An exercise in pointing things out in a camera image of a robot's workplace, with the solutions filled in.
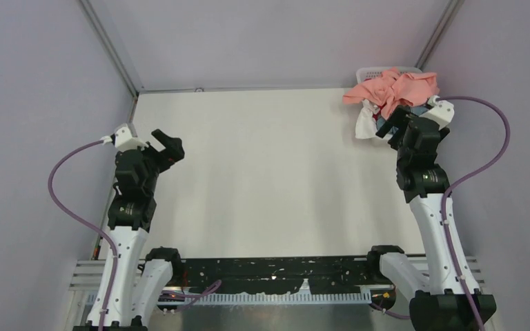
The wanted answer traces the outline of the pink t shirt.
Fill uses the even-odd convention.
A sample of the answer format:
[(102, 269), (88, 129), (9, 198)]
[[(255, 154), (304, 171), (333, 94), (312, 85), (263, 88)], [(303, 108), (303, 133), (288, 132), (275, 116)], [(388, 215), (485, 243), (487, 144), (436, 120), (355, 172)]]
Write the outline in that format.
[(389, 68), (378, 77), (357, 84), (342, 97), (344, 104), (370, 101), (380, 108), (380, 114), (389, 118), (397, 106), (420, 106), (440, 92), (438, 74), (401, 73), (397, 68)]

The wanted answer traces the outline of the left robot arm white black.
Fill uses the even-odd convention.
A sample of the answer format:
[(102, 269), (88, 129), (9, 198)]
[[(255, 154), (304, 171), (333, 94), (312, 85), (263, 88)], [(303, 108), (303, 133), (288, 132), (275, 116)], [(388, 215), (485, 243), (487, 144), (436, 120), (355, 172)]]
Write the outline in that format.
[(147, 330), (161, 291), (175, 272), (183, 270), (174, 248), (153, 248), (144, 261), (139, 260), (157, 207), (158, 177), (184, 158), (180, 138), (161, 130), (152, 136), (163, 150), (140, 139), (130, 124), (104, 139), (117, 149), (115, 196), (104, 236), (110, 250), (93, 307), (75, 330)]

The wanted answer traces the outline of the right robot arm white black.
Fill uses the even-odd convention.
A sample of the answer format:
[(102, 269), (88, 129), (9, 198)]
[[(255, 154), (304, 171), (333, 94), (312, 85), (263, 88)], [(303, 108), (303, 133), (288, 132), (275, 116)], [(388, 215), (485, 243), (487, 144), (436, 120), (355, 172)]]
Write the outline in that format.
[(496, 311), (495, 299), (481, 291), (469, 267), (455, 227), (451, 185), (435, 161), (454, 114), (448, 101), (421, 115), (398, 106), (376, 133), (384, 137), (397, 130), (388, 144), (397, 152), (397, 184), (418, 224), (427, 272), (396, 245), (375, 245), (367, 257), (374, 273), (408, 300), (415, 330), (483, 330)]

